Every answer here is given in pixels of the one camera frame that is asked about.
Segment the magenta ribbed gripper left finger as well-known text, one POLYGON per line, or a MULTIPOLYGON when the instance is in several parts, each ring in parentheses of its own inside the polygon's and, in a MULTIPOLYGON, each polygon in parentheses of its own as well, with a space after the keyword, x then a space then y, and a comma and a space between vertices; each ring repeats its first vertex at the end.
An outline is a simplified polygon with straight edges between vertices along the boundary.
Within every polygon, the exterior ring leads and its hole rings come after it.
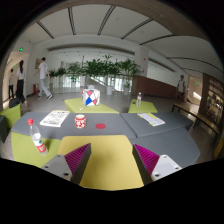
POLYGON ((42 169, 79 185, 91 155, 91 144, 83 145, 66 155, 57 154, 42 169))

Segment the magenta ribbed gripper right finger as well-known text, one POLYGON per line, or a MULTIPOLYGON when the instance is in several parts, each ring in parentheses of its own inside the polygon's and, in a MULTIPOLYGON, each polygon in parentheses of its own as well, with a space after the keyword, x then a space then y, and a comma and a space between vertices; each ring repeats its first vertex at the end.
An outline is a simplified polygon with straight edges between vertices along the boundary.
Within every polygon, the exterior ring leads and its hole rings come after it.
POLYGON ((144 185, 181 170, 168 155, 159 156, 140 145, 134 144, 132 153, 144 185))

